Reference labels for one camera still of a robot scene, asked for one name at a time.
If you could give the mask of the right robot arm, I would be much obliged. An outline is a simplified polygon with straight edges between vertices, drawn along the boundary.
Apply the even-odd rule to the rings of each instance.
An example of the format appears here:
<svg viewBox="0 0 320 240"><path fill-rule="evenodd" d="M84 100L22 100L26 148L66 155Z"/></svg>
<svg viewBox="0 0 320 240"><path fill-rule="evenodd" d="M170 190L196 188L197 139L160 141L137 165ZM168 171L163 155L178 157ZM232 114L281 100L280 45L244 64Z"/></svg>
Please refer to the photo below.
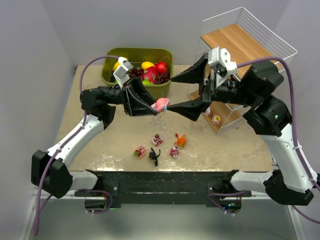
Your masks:
<svg viewBox="0 0 320 240"><path fill-rule="evenodd" d="M288 68L277 56L236 64L236 68L247 67L240 82L233 86L219 85L219 77L231 78L233 74L207 52L171 79L176 83L198 84L199 96L170 105L169 111L196 121L212 102L247 107L244 119L264 140L275 161L275 168L269 172L232 171L212 191L214 196L260 192L281 205L307 206L314 197L313 188L319 187L320 175L309 165L298 142L295 107L287 106L273 95L285 78L277 63Z"/></svg>

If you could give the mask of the pink toy blue trim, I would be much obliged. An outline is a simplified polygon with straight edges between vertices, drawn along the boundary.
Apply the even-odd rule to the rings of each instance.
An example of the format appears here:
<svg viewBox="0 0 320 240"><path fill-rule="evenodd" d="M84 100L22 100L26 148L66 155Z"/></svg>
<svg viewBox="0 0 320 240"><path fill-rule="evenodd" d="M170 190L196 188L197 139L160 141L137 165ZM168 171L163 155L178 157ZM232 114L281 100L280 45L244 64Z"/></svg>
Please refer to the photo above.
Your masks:
<svg viewBox="0 0 320 240"><path fill-rule="evenodd" d="M170 105L170 100L168 98L162 97L159 98L151 107L157 111L157 113L162 113L167 110Z"/></svg>

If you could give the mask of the pink toy green top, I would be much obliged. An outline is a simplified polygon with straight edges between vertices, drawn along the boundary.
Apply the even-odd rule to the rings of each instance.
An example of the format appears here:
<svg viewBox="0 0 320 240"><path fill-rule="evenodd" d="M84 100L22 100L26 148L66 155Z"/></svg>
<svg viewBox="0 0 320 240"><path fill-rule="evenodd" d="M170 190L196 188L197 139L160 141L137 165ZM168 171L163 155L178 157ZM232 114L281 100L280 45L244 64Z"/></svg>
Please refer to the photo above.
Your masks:
<svg viewBox="0 0 320 240"><path fill-rule="evenodd" d="M219 115L214 114L214 115L212 116L211 121L212 121L212 124L213 124L214 126L219 126L220 123L221 123L221 117L220 117Z"/></svg>

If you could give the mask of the pink toy white belly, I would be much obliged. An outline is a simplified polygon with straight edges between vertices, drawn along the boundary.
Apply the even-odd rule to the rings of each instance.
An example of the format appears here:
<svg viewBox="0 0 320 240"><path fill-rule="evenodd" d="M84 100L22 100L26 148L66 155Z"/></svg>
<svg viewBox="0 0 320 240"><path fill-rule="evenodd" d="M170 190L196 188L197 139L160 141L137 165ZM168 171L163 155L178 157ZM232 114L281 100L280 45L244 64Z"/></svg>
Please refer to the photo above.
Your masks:
<svg viewBox="0 0 320 240"><path fill-rule="evenodd" d="M205 114L207 117L210 116L210 115L212 114L211 108L208 107L208 108L206 109L206 111L204 112L204 114Z"/></svg>

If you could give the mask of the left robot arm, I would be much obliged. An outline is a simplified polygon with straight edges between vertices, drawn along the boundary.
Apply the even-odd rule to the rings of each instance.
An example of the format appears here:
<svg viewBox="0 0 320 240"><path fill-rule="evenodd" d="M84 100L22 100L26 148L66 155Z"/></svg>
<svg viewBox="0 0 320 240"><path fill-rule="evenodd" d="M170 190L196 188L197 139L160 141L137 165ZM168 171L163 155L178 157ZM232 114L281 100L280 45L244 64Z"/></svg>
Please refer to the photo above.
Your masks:
<svg viewBox="0 0 320 240"><path fill-rule="evenodd" d="M69 166L80 151L114 120L116 105L131 117L155 116L156 100L139 79L123 87L99 86L80 93L84 116L60 142L47 151L37 150L31 158L31 182L39 191L61 198L71 190L94 189L98 176L91 171L71 172Z"/></svg>

